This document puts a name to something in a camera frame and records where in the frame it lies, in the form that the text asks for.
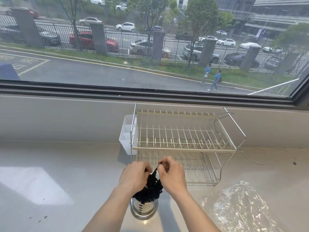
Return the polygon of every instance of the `blue shirt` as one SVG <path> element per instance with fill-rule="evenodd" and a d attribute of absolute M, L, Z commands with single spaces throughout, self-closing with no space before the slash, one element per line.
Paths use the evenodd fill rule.
<path fill-rule="evenodd" d="M 217 73 L 215 76 L 214 76 L 214 82 L 217 82 L 217 80 L 220 78 L 221 74 L 220 73 Z"/>

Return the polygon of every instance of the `two-tier metal dish rack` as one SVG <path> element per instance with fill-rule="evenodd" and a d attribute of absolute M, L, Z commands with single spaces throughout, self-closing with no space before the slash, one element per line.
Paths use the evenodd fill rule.
<path fill-rule="evenodd" d="M 131 160 L 148 161 L 155 169 L 161 158 L 173 156 L 183 164 L 187 183 L 218 184 L 222 167 L 245 140 L 245 134 L 226 108 L 215 115 L 137 110 L 135 104 L 130 130 Z"/>

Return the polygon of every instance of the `perforated metal container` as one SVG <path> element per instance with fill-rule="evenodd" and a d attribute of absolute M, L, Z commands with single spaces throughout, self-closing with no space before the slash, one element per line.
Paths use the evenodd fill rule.
<path fill-rule="evenodd" d="M 132 198 L 130 203 L 130 209 L 135 218 L 140 220 L 147 220 L 156 213 L 158 205 L 159 202 L 157 199 L 150 203 L 142 204 L 137 199 Z"/>

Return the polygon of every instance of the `hand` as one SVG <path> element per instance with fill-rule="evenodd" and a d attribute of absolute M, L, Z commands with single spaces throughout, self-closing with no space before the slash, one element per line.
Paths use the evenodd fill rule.
<path fill-rule="evenodd" d="M 118 187 L 128 192 L 132 197 L 145 187 L 150 173 L 152 173 L 152 168 L 149 162 L 134 161 L 122 171 Z"/>
<path fill-rule="evenodd" d="M 163 188 L 174 198 L 177 193 L 187 191 L 183 165 L 171 156 L 158 161 L 158 172 Z"/>

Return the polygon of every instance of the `crumpled plastic wrap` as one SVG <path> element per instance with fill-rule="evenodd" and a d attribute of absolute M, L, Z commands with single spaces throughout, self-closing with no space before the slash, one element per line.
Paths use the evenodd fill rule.
<path fill-rule="evenodd" d="M 222 232 L 282 232 L 265 201 L 244 181 L 206 195 L 202 208 Z"/>

